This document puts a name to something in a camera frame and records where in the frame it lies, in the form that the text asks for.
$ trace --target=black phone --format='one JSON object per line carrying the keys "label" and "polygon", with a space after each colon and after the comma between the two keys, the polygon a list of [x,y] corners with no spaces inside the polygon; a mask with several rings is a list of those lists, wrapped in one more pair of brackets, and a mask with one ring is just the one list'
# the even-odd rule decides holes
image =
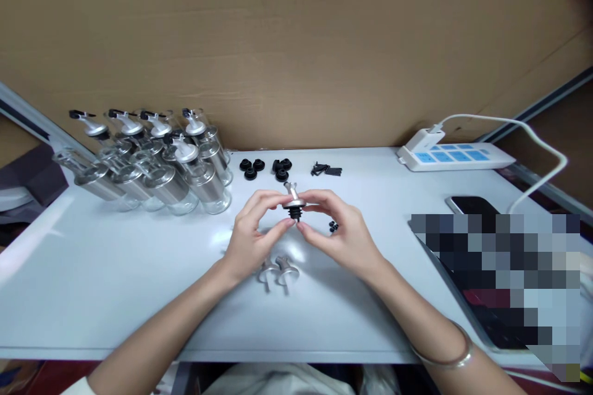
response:
{"label": "black phone", "polygon": [[500,214],[500,212],[483,197],[451,196],[446,198],[445,202],[456,214]]}

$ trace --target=silver bracelet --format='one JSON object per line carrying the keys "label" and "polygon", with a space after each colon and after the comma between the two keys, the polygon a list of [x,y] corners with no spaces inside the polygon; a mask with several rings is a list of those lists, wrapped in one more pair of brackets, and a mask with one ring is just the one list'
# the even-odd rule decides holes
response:
{"label": "silver bracelet", "polygon": [[416,348],[412,344],[410,344],[412,351],[416,354],[416,356],[418,358],[421,359],[421,361],[424,364],[430,364],[430,365],[433,365],[435,367],[440,367],[440,368],[453,369],[453,368],[463,367],[469,362],[469,360],[471,358],[471,353],[474,350],[474,343],[472,342],[471,338],[469,337],[468,333],[465,331],[465,329],[463,327],[461,327],[455,321],[452,321],[452,320],[449,320],[449,321],[451,321],[455,325],[455,327],[457,327],[459,329],[459,331],[461,333],[463,333],[463,337],[465,339],[465,350],[463,351],[463,354],[461,355],[461,357],[459,359],[456,359],[453,361],[446,361],[446,362],[433,361],[431,359],[428,359],[427,357],[422,356],[420,354],[420,352],[418,352],[416,350]]}

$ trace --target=white plug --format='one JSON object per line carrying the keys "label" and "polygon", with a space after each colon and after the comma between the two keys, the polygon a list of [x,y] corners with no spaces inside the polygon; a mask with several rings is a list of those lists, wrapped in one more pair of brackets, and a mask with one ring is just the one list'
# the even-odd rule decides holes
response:
{"label": "white plug", "polygon": [[418,131],[414,137],[412,137],[410,141],[404,146],[410,152],[429,151],[432,147],[439,143],[443,137],[445,137],[444,131],[439,130],[435,133],[429,133],[428,128],[423,128],[422,130]]}

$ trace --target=white cloth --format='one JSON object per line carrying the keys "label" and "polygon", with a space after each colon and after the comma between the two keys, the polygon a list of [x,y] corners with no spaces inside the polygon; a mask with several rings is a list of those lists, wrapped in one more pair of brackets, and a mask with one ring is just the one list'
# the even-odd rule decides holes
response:
{"label": "white cloth", "polygon": [[[245,363],[228,369],[203,395],[354,395],[350,385],[308,364]],[[96,395],[86,378],[62,395]]]}

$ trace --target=oil dispenser bottle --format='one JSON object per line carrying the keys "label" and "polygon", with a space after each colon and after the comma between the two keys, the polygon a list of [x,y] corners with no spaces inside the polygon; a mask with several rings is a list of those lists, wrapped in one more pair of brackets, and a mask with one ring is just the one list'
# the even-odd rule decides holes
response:
{"label": "oil dispenser bottle", "polygon": [[125,139],[115,139],[109,128],[104,123],[95,122],[92,118],[95,114],[90,114],[85,111],[70,110],[68,115],[71,119],[79,120],[86,125],[85,134],[90,138],[95,139],[104,147],[117,146],[117,149],[125,157],[130,157],[135,150],[135,146]]}
{"label": "oil dispenser bottle", "polygon": [[153,156],[160,157],[163,148],[162,142],[148,136],[144,125],[135,120],[137,116],[134,113],[112,108],[107,114],[121,133],[128,136],[138,146],[138,150],[149,150]]}
{"label": "oil dispenser bottle", "polygon": [[228,151],[226,151],[224,149],[224,145],[222,144],[221,136],[218,132],[218,128],[215,127],[214,125],[210,125],[208,116],[204,113],[204,110],[202,108],[197,108],[197,109],[193,109],[193,110],[190,110],[189,108],[183,108],[182,113],[183,113],[183,117],[185,117],[187,119],[187,122],[189,123],[189,125],[185,129],[185,132],[187,133],[187,135],[188,136],[197,136],[195,131],[198,128],[198,125],[197,125],[198,122],[201,122],[204,125],[206,125],[205,137],[207,137],[210,140],[215,141],[216,143],[218,143],[218,145],[220,145],[221,151],[224,155],[224,160],[228,164],[230,162],[230,154]]}
{"label": "oil dispenser bottle", "polygon": [[198,205],[198,198],[181,174],[165,164],[162,159],[153,156],[150,150],[134,153],[130,161],[146,175],[146,187],[162,200],[174,215],[188,214]]}
{"label": "oil dispenser bottle", "polygon": [[188,111],[186,108],[183,110],[183,115],[187,121],[190,122],[186,127],[185,132],[198,146],[198,149],[200,150],[200,159],[213,164],[216,174],[218,174],[222,184],[227,186],[233,180],[233,173],[230,171],[229,165],[224,158],[221,145],[216,140],[208,138],[206,125],[204,122],[196,120],[193,112]]}
{"label": "oil dispenser bottle", "polygon": [[185,169],[185,181],[198,195],[204,211],[218,214],[229,208],[231,195],[224,188],[213,164],[200,159],[200,150],[192,144],[183,141],[183,137],[174,138],[173,144],[177,148],[175,158]]}
{"label": "oil dispenser bottle", "polygon": [[153,128],[150,134],[153,138],[160,140],[163,143],[163,149],[161,151],[161,158],[165,163],[175,167],[179,173],[185,174],[185,170],[175,159],[175,146],[172,144],[171,136],[174,132],[180,133],[182,130],[179,128],[175,116],[171,110],[167,110],[164,113],[157,114],[151,111],[143,110],[140,113],[140,118],[152,124]]}
{"label": "oil dispenser bottle", "polygon": [[53,161],[74,172],[74,185],[84,188],[107,202],[113,202],[117,211],[133,210],[140,202],[116,186],[109,178],[109,169],[103,164],[92,164],[71,148],[58,151]]}
{"label": "oil dispenser bottle", "polygon": [[139,200],[144,210],[154,212],[165,206],[165,203],[144,185],[142,172],[129,160],[122,157],[116,148],[102,148],[98,158],[113,172],[111,176],[113,183],[128,195]]}

